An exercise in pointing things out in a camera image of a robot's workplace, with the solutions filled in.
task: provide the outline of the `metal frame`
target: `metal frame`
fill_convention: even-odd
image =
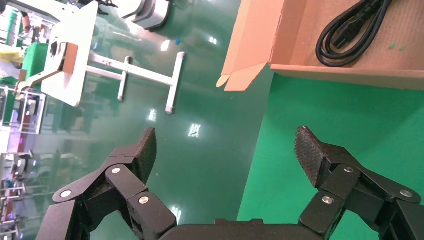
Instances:
[[[33,91],[22,91],[20,94],[24,96],[24,105],[23,105],[23,111],[22,111],[22,118],[20,122],[5,122],[5,115],[6,115],[6,108],[8,105],[8,98],[10,97],[9,92],[13,92],[14,90],[12,88],[9,88],[7,86],[0,86],[0,90],[3,90],[5,92],[5,99],[3,104],[3,109],[1,109],[1,119],[0,119],[0,130],[2,127],[6,127],[5,125],[9,125],[12,129],[18,128],[19,131],[14,131],[13,133],[21,133],[21,134],[40,134],[41,130],[41,124],[44,117],[44,110],[46,107],[46,100],[47,97],[43,93],[37,93]],[[30,123],[25,123],[24,118],[26,115],[27,110],[27,104],[29,96],[39,96],[40,104],[39,104],[39,111],[37,113],[37,117],[35,118],[35,121]]]
[[[28,152],[5,152],[5,153],[1,153],[1,155],[14,155],[14,154],[17,154],[17,155],[30,155],[31,158],[34,157],[34,153],[31,150],[29,150]]]
[[[124,90],[125,90],[125,85],[127,81],[127,74],[133,74],[133,75],[151,80],[156,83],[167,85],[169,86],[169,94],[168,94],[168,100],[166,102],[165,110],[168,114],[172,114],[174,109],[174,101],[175,101],[175,95],[177,92],[178,82],[180,80],[181,68],[183,66],[184,56],[185,56],[184,52],[179,52],[177,54],[172,77],[165,76],[165,75],[162,75],[162,74],[159,74],[159,73],[156,73],[156,72],[153,72],[138,66],[131,65],[130,64],[131,57],[129,56],[125,58],[125,62],[120,62],[120,61],[112,60],[107,57],[97,55],[95,53],[90,53],[90,56],[89,56],[90,61],[101,64],[103,66],[107,66],[109,68],[121,70],[122,74],[117,74],[117,73],[96,68],[93,66],[87,66],[86,71],[89,73],[94,73],[97,75],[101,75],[104,77],[108,77],[108,78],[120,81],[121,83],[119,85],[119,92],[117,97],[119,101],[123,101],[124,99]]]
[[[13,234],[16,234],[20,237],[22,232],[24,232],[27,229],[22,229],[20,227],[20,223],[22,221],[21,218],[18,218],[15,214],[16,210],[16,201],[24,199],[25,195],[28,194],[28,189],[36,189],[36,188],[46,188],[46,186],[26,186],[25,182],[21,182],[21,187],[11,187],[11,188],[4,188],[0,189],[0,193],[7,192],[7,191],[18,191],[18,195],[16,196],[2,196],[0,197],[0,228],[5,226],[13,226],[13,230],[6,231],[6,232],[0,232],[0,237],[10,236]],[[53,193],[44,192],[44,193],[37,193],[37,194],[30,194],[29,197],[36,197],[36,196],[47,196]],[[10,202],[12,204],[12,213],[13,213],[13,219],[9,221],[3,221],[3,214],[5,211],[5,208],[7,207],[7,203]],[[42,216],[36,216],[36,217],[29,217],[25,218],[25,221],[32,221],[32,220],[40,220]]]
[[[53,23],[61,22],[67,17],[69,9],[76,8],[75,6],[66,5],[54,0],[8,0],[7,5],[20,11],[42,17]]]

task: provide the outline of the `white metal leg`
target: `white metal leg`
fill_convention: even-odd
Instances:
[[[86,71],[89,72],[89,73],[108,77],[108,78],[115,79],[115,80],[118,80],[118,81],[122,80],[122,75],[111,72],[111,71],[106,71],[106,70],[103,70],[103,69],[100,69],[100,68],[97,68],[97,67],[87,66]]]
[[[44,94],[41,95],[40,100],[41,100],[41,106],[40,106],[40,112],[38,113],[40,115],[40,118],[37,121],[37,129],[35,131],[35,134],[40,134],[41,123],[42,123],[43,118],[44,118],[44,108],[46,108],[46,100],[47,100],[46,95],[44,95]]]
[[[130,68],[130,63],[131,63],[131,57],[127,56],[125,58],[125,64],[127,65],[128,68]],[[125,91],[125,84],[127,84],[127,77],[128,77],[128,71],[123,71],[122,80],[120,81],[119,92],[118,92],[118,100],[121,102],[124,100],[124,91]]]
[[[186,55],[185,52],[179,52],[176,55],[175,67],[173,69],[173,74],[172,74],[173,83],[170,86],[168,101],[166,102],[166,112],[168,114],[172,114],[174,110],[174,100],[175,100],[175,95],[177,93],[178,81],[180,79],[181,67],[183,66],[183,60],[185,55]]]
[[[17,154],[17,155],[30,155],[31,158],[34,156],[33,151],[29,151],[29,152],[5,152],[4,154]]]
[[[28,103],[28,94],[25,94],[25,100],[23,101],[23,111],[22,111],[22,119],[20,120],[19,131],[22,132],[24,129],[24,120],[27,115],[27,103]]]
[[[168,114],[172,114],[174,109],[174,100],[177,93],[178,82],[180,79],[181,68],[183,66],[184,56],[185,56],[184,52],[179,52],[177,54],[172,77],[165,76],[165,75],[162,75],[162,74],[159,74],[159,73],[156,73],[156,72],[153,72],[138,66],[131,65],[130,57],[125,58],[125,62],[120,62],[120,61],[116,61],[104,56],[97,55],[95,53],[90,53],[90,56],[89,56],[90,61],[113,68],[113,69],[121,70],[122,75],[119,75],[117,73],[110,72],[107,70],[99,69],[96,67],[92,67],[92,66],[87,66],[86,70],[87,72],[90,72],[90,73],[98,74],[104,77],[121,81],[119,85],[119,93],[118,93],[118,100],[120,101],[122,101],[124,98],[124,89],[125,89],[125,84],[127,80],[127,74],[137,75],[139,77],[142,77],[142,78],[145,78],[160,84],[168,85],[170,89],[169,89],[169,95],[168,95],[168,100],[166,102],[165,110]]]

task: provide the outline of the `green epoxy floor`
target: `green epoxy floor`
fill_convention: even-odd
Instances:
[[[134,76],[124,103],[117,100],[117,81],[94,75],[86,78],[79,107],[50,98],[33,151],[54,154],[45,173],[51,191],[94,171],[115,147],[155,127],[158,153],[150,191],[179,215],[180,225],[236,220],[274,75],[264,70],[246,92],[216,88],[239,6],[240,0],[176,0],[162,29],[138,37],[115,17],[111,24],[98,18],[92,48],[102,56],[120,61],[134,56],[135,65],[171,76],[177,53],[186,52],[174,114],[165,113],[168,87]],[[161,51],[167,40],[168,49]],[[91,236],[135,239],[118,214]]]
[[[317,192],[294,153],[295,133],[303,125],[424,197],[423,122],[422,91],[275,75],[238,220],[298,223]],[[346,212],[332,239],[376,240],[378,235]]]

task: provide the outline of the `metal screw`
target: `metal screw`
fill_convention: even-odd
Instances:
[[[334,202],[334,200],[333,200],[331,197],[329,197],[329,196],[325,196],[325,197],[323,197],[323,198],[322,198],[322,201],[323,201],[324,203],[326,203],[326,204],[332,204],[332,203]]]
[[[345,168],[344,168],[344,171],[345,171],[345,172],[348,172],[348,173],[350,173],[350,174],[351,174],[351,173],[353,173],[353,172],[354,172],[354,169],[353,169],[353,168],[351,168],[351,167],[345,167]]]
[[[72,191],[71,191],[71,190],[66,190],[66,191],[62,192],[62,193],[60,194],[60,196],[61,196],[62,198],[67,198],[67,197],[69,197],[69,195],[71,195],[71,193],[72,193]]]
[[[402,194],[403,196],[410,198],[412,197],[412,192],[407,191],[407,190],[400,190],[400,194]]]
[[[148,203],[148,201],[149,201],[149,198],[147,196],[143,196],[140,198],[140,200],[138,200],[140,204],[146,204]]]

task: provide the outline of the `white metal stand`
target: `white metal stand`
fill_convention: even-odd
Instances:
[[[44,116],[44,109],[46,107],[46,95],[43,93],[37,93],[37,92],[33,92],[33,91],[22,91],[20,94],[21,96],[24,98],[24,104],[23,104],[23,110],[22,112],[22,116],[21,116],[21,121],[10,121],[10,122],[6,122],[5,121],[5,115],[6,115],[6,110],[7,110],[7,106],[8,106],[8,98],[11,98],[13,96],[12,92],[14,91],[12,88],[8,88],[7,86],[0,86],[0,91],[4,92],[4,98],[1,100],[2,102],[4,101],[3,104],[1,104],[0,107],[0,113],[1,113],[1,119],[0,119],[0,130],[2,127],[4,126],[8,126],[8,127],[12,127],[13,132],[14,133],[21,133],[21,134],[40,134],[40,129],[41,129],[41,124],[42,124],[42,120],[43,120],[43,116]],[[27,107],[30,104],[30,96],[38,96],[39,99],[37,101],[39,101],[38,104],[38,111],[37,111],[37,115],[34,116],[34,120],[31,120],[30,122],[25,122],[25,117],[27,116]]]
[[[139,77],[142,77],[142,78],[145,78],[160,84],[165,84],[169,86],[169,95],[168,95],[168,100],[166,102],[166,112],[168,114],[172,114],[174,109],[174,100],[175,100],[175,95],[177,92],[178,82],[180,79],[180,72],[181,72],[181,67],[183,65],[184,56],[185,56],[184,52],[179,52],[177,54],[172,77],[165,76],[165,75],[162,75],[162,74],[159,74],[159,73],[156,73],[141,67],[131,65],[130,64],[131,57],[129,56],[125,58],[125,62],[120,62],[120,61],[112,60],[107,57],[97,55],[95,53],[90,53],[89,60],[101,65],[113,68],[113,69],[121,70],[122,74],[117,74],[114,72],[110,72],[110,71],[92,67],[92,66],[87,66],[86,71],[120,81],[119,92],[118,92],[119,101],[123,101],[124,99],[124,89],[125,89],[125,85],[127,81],[127,74],[137,75]]]

